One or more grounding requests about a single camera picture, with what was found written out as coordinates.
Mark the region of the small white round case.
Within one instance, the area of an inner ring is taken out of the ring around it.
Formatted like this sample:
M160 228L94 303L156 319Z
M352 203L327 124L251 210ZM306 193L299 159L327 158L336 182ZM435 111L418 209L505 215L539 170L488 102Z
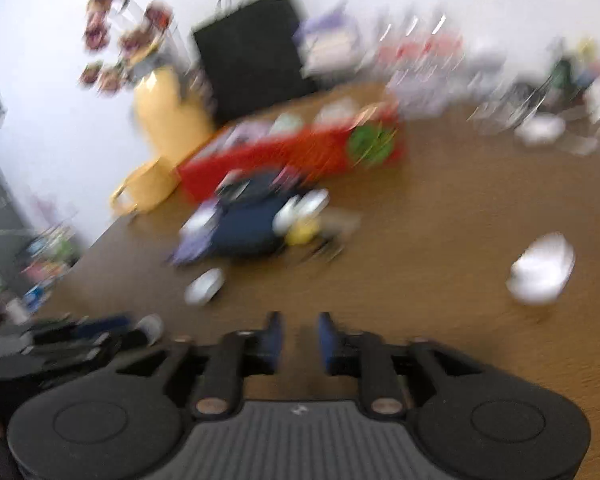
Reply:
M225 274L220 268L213 268L200 274L186 287L185 303L196 307L208 304L221 290L224 283Z

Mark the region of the navy blue pouch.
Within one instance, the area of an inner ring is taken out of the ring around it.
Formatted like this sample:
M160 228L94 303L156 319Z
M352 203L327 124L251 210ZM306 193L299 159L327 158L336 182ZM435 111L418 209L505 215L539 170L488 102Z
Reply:
M283 235L273 228L276 214L298 194L300 178L290 170L235 174L215 191L220 216L211 235L215 257L251 258L274 254Z

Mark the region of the yellow mug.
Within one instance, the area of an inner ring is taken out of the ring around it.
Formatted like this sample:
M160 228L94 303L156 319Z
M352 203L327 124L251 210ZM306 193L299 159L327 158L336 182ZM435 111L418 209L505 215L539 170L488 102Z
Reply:
M111 194L109 206L116 216L146 214L167 200L178 187L178 177L162 158L132 171Z

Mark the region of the red cardboard box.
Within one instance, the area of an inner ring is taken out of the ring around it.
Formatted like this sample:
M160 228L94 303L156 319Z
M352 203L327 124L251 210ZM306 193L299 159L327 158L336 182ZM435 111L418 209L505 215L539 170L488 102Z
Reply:
M328 126L310 125L293 136L242 144L182 162L176 173L195 202L212 195L230 174L289 168L306 182L355 169L398 162L406 153L402 122L395 106L371 105L357 118Z

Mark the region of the yellow thermos jug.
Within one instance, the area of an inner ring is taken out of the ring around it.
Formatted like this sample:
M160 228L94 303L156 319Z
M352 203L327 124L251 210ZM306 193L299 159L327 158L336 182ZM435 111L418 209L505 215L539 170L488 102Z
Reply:
M137 121L156 154L175 169L212 140L211 116L169 55L151 51L131 61Z

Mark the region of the lavender tin box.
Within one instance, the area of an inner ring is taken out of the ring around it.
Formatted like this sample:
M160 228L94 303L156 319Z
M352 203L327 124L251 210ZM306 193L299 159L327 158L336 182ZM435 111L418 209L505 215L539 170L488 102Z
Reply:
M406 120L438 117L451 101L448 81L436 74L397 72L387 90L396 100L399 115Z

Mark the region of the white earbuds case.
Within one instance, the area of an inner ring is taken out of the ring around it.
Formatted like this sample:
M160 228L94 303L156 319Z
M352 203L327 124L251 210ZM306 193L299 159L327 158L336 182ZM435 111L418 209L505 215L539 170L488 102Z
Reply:
M553 114L535 114L526 118L516 129L515 136L525 146L554 144L566 130L566 122Z

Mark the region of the black paper bag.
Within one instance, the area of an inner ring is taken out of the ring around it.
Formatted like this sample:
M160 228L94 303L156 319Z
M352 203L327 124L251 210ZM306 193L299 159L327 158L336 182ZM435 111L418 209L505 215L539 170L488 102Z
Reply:
M218 0L192 31L218 125L317 92L296 44L301 18L298 0Z

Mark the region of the dried pink flowers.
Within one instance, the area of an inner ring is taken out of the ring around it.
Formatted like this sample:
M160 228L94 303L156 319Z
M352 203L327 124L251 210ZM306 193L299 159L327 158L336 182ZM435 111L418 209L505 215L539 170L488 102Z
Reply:
M111 96L137 84L175 48L173 21L172 8L160 0L147 6L135 0L88 0L84 50L91 55L109 51L111 58L87 63L80 85Z

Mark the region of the purple tissue pack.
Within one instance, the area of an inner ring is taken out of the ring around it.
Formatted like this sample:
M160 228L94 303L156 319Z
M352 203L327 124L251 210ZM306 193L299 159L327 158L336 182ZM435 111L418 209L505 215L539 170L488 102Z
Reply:
M303 21L294 33L303 77L354 70L364 55L358 21L340 2L328 12Z

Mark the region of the purple drawstring cloth bag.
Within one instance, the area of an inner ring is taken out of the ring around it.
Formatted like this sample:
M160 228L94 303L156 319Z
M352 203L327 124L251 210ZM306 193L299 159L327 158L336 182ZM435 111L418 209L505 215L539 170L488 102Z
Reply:
M171 266L188 266L210 256L212 253L212 237L213 234L210 232L184 236L178 247L168 257L168 263Z

